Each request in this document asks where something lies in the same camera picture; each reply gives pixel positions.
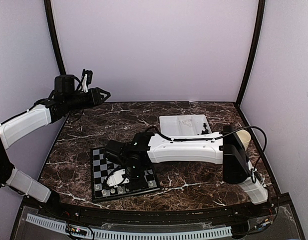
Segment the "pile of white chess pieces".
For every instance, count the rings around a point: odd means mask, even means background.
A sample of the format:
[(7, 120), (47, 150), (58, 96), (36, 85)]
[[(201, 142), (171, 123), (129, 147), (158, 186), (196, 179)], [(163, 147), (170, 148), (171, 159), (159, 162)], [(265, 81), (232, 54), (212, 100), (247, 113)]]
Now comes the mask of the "pile of white chess pieces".
[(179, 120), (179, 125), (181, 126), (187, 126), (187, 127), (192, 127), (193, 126), (193, 121), (190, 118), (187, 119), (181, 119)]

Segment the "left black frame post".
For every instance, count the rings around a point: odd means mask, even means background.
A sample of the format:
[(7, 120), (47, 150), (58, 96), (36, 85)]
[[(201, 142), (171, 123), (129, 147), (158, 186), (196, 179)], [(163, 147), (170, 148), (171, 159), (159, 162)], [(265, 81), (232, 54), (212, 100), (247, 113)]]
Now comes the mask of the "left black frame post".
[(65, 69), (63, 57), (62, 57), (61, 50), (60, 50), (58, 35), (56, 32), (56, 25), (54, 21), (53, 10), (52, 10), (52, 1), (44, 0), (43, 2), (44, 2), (44, 9), (45, 9), (45, 15), (46, 15), (46, 20), (47, 20), (50, 40), (51, 40), (55, 60), (57, 63), (57, 67), (58, 67), (59, 73), (61, 75), (65, 75), (66, 69)]

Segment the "black front rail base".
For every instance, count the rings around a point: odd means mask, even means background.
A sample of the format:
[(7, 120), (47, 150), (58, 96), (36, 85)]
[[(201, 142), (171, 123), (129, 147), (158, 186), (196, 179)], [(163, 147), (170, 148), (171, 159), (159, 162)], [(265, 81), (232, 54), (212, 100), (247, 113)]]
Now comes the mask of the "black front rail base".
[(12, 229), (13, 240), (71, 240), (64, 234), (25, 221), (27, 214), (65, 221), (82, 227), (105, 230), (141, 229), (149, 232), (200, 231), (231, 227), (232, 236), (216, 240), (303, 240), (305, 238), (295, 207), (285, 193), (272, 199), (273, 206), (242, 203), (186, 211), (125, 211), (76, 206), (63, 203), (62, 216), (31, 199), (22, 201)]

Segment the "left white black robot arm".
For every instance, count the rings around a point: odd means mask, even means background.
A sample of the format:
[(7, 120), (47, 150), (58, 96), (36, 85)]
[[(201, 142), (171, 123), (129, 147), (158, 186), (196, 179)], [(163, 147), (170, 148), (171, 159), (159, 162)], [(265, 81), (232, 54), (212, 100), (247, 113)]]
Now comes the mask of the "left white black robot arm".
[(96, 107), (108, 100), (110, 92), (88, 87), (92, 76), (90, 70), (83, 70), (81, 78), (71, 74), (57, 76), (49, 97), (37, 100), (29, 109), (0, 123), (0, 188), (7, 185), (44, 203), (45, 210), (54, 218), (64, 214), (64, 206), (54, 199), (57, 194), (17, 169), (6, 151), (21, 138), (55, 123), (71, 111)]

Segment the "white plastic compartment tray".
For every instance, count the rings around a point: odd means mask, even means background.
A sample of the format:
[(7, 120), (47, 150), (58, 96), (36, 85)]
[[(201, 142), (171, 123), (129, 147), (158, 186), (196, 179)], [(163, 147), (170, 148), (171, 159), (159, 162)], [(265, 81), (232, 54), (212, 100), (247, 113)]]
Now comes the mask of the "white plastic compartment tray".
[(203, 114), (159, 116), (160, 132), (166, 136), (197, 136), (212, 133)]

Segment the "black grey chessboard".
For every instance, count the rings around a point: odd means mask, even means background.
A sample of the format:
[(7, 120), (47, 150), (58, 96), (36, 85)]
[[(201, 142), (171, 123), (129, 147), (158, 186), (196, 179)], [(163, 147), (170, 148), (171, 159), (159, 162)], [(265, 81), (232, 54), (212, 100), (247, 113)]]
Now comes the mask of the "black grey chessboard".
[[(143, 194), (153, 193), (155, 191), (160, 190), (160, 184), (155, 173), (154, 167), (147, 168), (145, 172), (145, 178), (147, 183), (150, 181), (153, 182), (154, 186), (146, 189), (141, 189), (137, 191), (129, 191), (125, 184), (122, 184), (118, 187), (106, 187), (103, 185), (105, 178), (115, 170), (123, 169), (119, 165), (112, 163), (103, 158), (104, 148), (92, 148), (90, 150), (90, 165), (91, 165), (91, 198), (94, 203), (117, 200), (120, 198), (130, 197), (130, 196), (138, 196)], [(95, 189), (95, 185), (99, 185), (100, 189)], [(124, 193), (119, 193), (118, 188), (122, 188)], [(116, 193), (112, 194), (110, 192), (111, 189), (115, 189)], [(102, 190), (107, 191), (107, 195), (102, 195)]]

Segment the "right black frame post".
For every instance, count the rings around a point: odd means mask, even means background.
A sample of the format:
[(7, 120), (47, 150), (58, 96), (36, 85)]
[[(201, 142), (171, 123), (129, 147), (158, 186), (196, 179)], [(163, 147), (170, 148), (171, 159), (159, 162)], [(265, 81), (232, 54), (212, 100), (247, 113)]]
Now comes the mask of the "right black frame post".
[(247, 85), (248, 85), (248, 82), (251, 76), (252, 67), (254, 64), (255, 57), (256, 57), (256, 52), (257, 52), (261, 29), (262, 29), (262, 23), (263, 23), (263, 18), (264, 18), (264, 13), (265, 13), (265, 6), (266, 6), (265, 0), (258, 1), (257, 14), (256, 14), (256, 20), (255, 20), (255, 26), (254, 26), (250, 51), (249, 51), (245, 71), (243, 74), (241, 86), (238, 92), (238, 96), (236, 98), (236, 105), (238, 107), (240, 107), (242, 104), (243, 98), (246, 93)]

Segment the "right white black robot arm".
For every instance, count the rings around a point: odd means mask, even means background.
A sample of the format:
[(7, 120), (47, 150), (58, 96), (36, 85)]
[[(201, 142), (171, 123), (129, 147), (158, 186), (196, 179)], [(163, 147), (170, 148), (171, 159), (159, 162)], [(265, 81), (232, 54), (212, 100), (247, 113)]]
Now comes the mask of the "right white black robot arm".
[(238, 185), (250, 198), (249, 213), (259, 217), (268, 209), (268, 190), (246, 154), (237, 131), (230, 125), (222, 131), (196, 136), (166, 136), (151, 126), (131, 142), (110, 140), (103, 157), (118, 165), (105, 178), (104, 189), (127, 185), (129, 191), (145, 187), (144, 172), (163, 162), (206, 162), (222, 165), (222, 178)]

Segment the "cream ribbed mug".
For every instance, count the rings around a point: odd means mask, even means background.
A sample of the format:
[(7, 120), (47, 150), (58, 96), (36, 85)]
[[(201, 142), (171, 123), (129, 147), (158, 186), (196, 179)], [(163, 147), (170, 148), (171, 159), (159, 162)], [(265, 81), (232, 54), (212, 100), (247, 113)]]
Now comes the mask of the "cream ribbed mug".
[(245, 149), (248, 148), (249, 143), (251, 141), (251, 135), (246, 130), (240, 130), (237, 132), (237, 136), (239, 137), (240, 141), (242, 142)]

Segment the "pile of black chess pieces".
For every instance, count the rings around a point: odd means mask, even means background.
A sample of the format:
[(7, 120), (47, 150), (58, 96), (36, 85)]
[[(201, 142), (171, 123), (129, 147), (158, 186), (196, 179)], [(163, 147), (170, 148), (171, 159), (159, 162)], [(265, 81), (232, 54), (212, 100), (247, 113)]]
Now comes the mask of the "pile of black chess pieces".
[(209, 133), (209, 130), (207, 128), (207, 124), (206, 123), (203, 123), (203, 130), (201, 132), (201, 135), (205, 135), (205, 134), (208, 134)]

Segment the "black frame post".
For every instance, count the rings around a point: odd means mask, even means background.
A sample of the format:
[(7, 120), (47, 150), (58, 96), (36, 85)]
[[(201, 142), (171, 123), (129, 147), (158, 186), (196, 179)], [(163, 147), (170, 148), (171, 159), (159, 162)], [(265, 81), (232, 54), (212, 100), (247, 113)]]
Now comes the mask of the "black frame post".
[(46, 20), (47, 20), (50, 40), (51, 40), (55, 60), (57, 63), (57, 67), (58, 67), (59, 73), (61, 75), (65, 75), (66, 69), (65, 69), (63, 57), (62, 57), (61, 50), (60, 50), (58, 35), (56, 32), (56, 25), (54, 21), (53, 10), (52, 10), (52, 1), (44, 0), (43, 2), (44, 2), (44, 9), (45, 9), (45, 15), (46, 15)]
[(254, 64), (255, 57), (256, 57), (256, 52), (257, 52), (261, 29), (262, 29), (262, 23), (263, 23), (263, 18), (264, 18), (264, 13), (265, 13), (265, 6), (266, 6), (265, 0), (258, 1), (257, 14), (256, 14), (256, 20), (255, 20), (255, 26), (254, 26), (250, 51), (249, 51), (245, 71), (243, 74), (241, 86), (238, 92), (238, 96), (236, 98), (236, 105), (238, 107), (240, 107), (242, 104), (243, 98), (246, 93), (247, 85), (248, 85), (248, 82), (251, 76), (252, 67)]

